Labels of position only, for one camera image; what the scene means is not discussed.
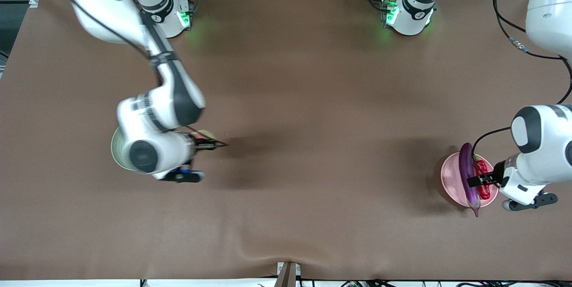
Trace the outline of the red chili pepper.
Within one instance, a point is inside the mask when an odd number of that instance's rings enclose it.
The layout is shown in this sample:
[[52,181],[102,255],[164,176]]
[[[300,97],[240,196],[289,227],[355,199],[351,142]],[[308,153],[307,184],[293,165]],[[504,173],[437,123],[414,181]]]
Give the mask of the red chili pepper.
[[[490,172],[486,161],[484,161],[477,155],[473,155],[473,157],[474,157],[473,169],[475,171],[476,176],[486,175],[488,172]],[[489,185],[478,186],[477,190],[481,200],[486,200],[490,198],[491,191]]]

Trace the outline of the purple long eggplant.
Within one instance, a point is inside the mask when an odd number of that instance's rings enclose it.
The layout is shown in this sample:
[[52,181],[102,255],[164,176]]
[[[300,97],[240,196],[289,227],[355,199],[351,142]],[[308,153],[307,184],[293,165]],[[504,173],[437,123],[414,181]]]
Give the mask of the purple long eggplant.
[[459,151],[458,165],[467,204],[469,205],[469,208],[472,209],[475,216],[478,217],[480,210],[480,197],[477,189],[475,187],[470,187],[468,181],[471,177],[474,177],[472,145],[470,143],[464,143],[461,147]]

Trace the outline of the pink round plate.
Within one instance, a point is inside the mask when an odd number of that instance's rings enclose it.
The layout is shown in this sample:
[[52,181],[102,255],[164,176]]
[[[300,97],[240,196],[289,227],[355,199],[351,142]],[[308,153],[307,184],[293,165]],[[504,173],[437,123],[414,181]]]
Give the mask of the pink round plate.
[[[484,161],[488,171],[493,170],[493,166],[488,160],[484,159],[484,157],[478,154],[476,156],[478,159]],[[465,208],[470,208],[467,202],[466,194],[464,192],[462,181],[460,180],[458,160],[459,152],[456,152],[447,157],[447,159],[443,162],[441,168],[441,182],[443,189],[445,189],[447,195],[449,195],[451,199],[453,199],[458,205],[461,205]],[[486,207],[494,202],[499,193],[498,188],[493,185],[490,185],[489,189],[490,197],[488,199],[481,200],[481,207]]]

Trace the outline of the metal table edge bracket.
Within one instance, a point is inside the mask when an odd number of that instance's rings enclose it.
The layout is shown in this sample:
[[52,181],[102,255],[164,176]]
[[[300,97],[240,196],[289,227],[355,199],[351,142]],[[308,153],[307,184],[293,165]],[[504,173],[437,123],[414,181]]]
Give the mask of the metal table edge bracket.
[[299,287],[298,280],[301,276],[301,267],[295,262],[278,262],[277,279],[274,287]]

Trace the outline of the brown tablecloth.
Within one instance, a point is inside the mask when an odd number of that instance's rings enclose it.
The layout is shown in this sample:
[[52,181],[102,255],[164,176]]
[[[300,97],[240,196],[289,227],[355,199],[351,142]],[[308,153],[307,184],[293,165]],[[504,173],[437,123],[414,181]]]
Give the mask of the brown tablecloth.
[[309,279],[572,280],[572,183],[522,212],[443,191],[462,144],[567,91],[563,63],[514,49],[492,0],[439,0],[418,36],[366,0],[202,0],[171,40],[206,97],[200,183],[110,153],[117,104],[156,86],[69,0],[23,18],[0,79],[0,279],[236,279],[293,261]]

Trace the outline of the pale green round plate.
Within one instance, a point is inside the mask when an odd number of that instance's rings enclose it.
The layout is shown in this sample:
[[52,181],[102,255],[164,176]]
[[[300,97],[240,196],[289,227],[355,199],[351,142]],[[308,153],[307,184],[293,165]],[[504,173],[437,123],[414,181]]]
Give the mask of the pale green round plate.
[[123,169],[135,171],[133,164],[130,161],[129,152],[126,151],[127,140],[123,134],[122,128],[118,127],[112,137],[110,150],[114,161]]

